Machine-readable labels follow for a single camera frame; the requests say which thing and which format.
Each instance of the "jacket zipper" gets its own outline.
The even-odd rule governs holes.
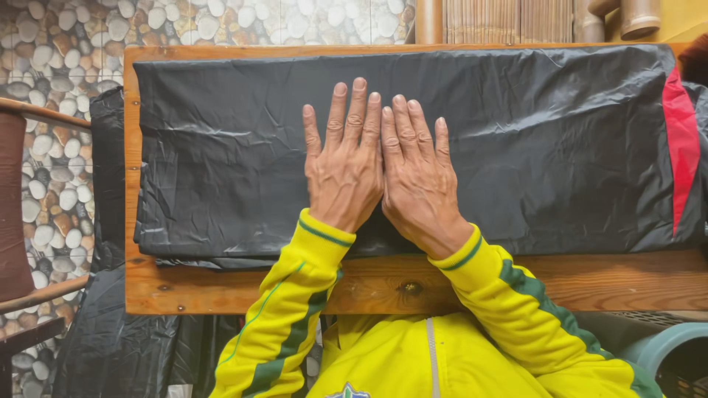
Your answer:
[[[440,379],[438,378],[438,354],[435,351],[435,330],[433,328],[433,318],[426,319],[426,331],[428,332],[428,350],[430,351],[430,364],[433,371],[433,398],[440,398]]]

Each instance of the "green stripe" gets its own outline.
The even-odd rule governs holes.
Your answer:
[[[270,389],[282,373],[285,359],[297,353],[300,345],[307,339],[307,329],[310,318],[321,312],[324,305],[327,303],[327,290],[314,293],[308,302],[307,313],[302,319],[299,319],[290,327],[290,335],[283,341],[280,346],[280,352],[274,360],[259,363],[256,365],[256,371],[253,373],[253,381],[251,385],[244,390],[243,397],[249,398],[256,394],[266,392]]]
[[[338,244],[339,246],[342,246],[342,247],[351,247],[352,246],[351,242],[343,241],[342,239],[337,239],[329,234],[325,234],[324,232],[318,231],[317,229],[310,227],[309,225],[305,224],[305,222],[302,221],[302,219],[298,220],[297,224],[299,224],[300,227],[302,227],[302,229],[304,229],[305,231],[308,231],[310,234],[313,234],[317,237],[321,237],[322,239],[328,240],[334,244]]]
[[[453,271],[458,269],[459,267],[463,266],[466,262],[472,260],[472,257],[474,257],[475,254],[477,254],[477,251],[479,250],[479,247],[482,245],[482,236],[479,235],[479,240],[477,241],[477,244],[474,245],[472,248],[472,251],[470,251],[462,260],[452,264],[449,267],[446,268],[441,268],[443,271]]]
[[[527,277],[522,270],[513,267],[511,260],[503,261],[499,278],[509,284],[516,293],[529,295],[538,300],[539,309],[556,317],[561,322],[561,328],[566,333],[582,340],[587,347],[588,353],[601,355],[606,360],[615,359],[614,355],[601,349],[600,342],[592,333],[578,326],[578,322],[570,311],[564,307],[558,307],[546,296],[546,286],[543,282],[536,278]],[[628,362],[634,371],[634,379],[631,385],[632,391],[636,392],[640,398],[663,397],[659,386],[644,369],[628,360],[625,362]]]
[[[298,273],[298,272],[302,269],[302,267],[303,267],[304,265],[305,265],[305,262],[303,261],[302,264],[300,264],[300,266],[297,267],[297,270],[295,270],[294,273]],[[278,284],[275,285],[275,287],[273,288],[273,290],[271,290],[270,293],[268,293],[268,296],[267,296],[267,297],[265,298],[265,300],[263,301],[263,304],[261,304],[261,308],[258,310],[258,314],[256,314],[256,316],[254,316],[253,319],[251,319],[250,321],[248,321],[248,322],[244,325],[244,327],[241,328],[241,331],[239,332],[239,337],[236,339],[236,345],[234,346],[234,352],[232,352],[231,355],[230,355],[228,358],[226,358],[226,359],[224,359],[222,362],[220,362],[220,363],[217,365],[217,369],[219,368],[219,366],[221,366],[221,364],[223,364],[224,362],[227,362],[228,360],[230,360],[231,358],[233,358],[234,355],[236,355],[236,349],[239,347],[239,343],[241,343],[241,335],[243,335],[243,333],[244,333],[244,331],[246,330],[246,328],[249,327],[249,325],[252,324],[253,321],[255,321],[256,319],[258,319],[258,317],[261,315],[261,312],[263,312],[263,308],[266,306],[266,303],[267,303],[268,300],[270,299],[270,296],[272,296],[273,293],[275,293],[275,291],[280,287],[280,285],[282,285],[282,283],[285,282],[292,274],[293,274],[293,273],[287,274],[287,276],[286,276],[285,278],[283,278],[283,280],[281,280],[280,282],[278,282]]]

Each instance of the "yellow jacket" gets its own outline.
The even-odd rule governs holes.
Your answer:
[[[302,211],[261,298],[219,358],[212,398],[290,397],[300,389],[299,365],[354,239]],[[470,314],[339,316],[324,335],[308,397],[662,397],[652,377],[601,349],[479,228],[456,254],[430,262],[491,340]]]

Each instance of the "wood knot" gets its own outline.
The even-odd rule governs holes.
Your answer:
[[[400,288],[407,295],[420,295],[423,292],[423,286],[418,282],[406,282]]]

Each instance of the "bamboo blind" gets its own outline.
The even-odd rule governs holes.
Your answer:
[[[573,0],[442,0],[442,40],[573,42]]]

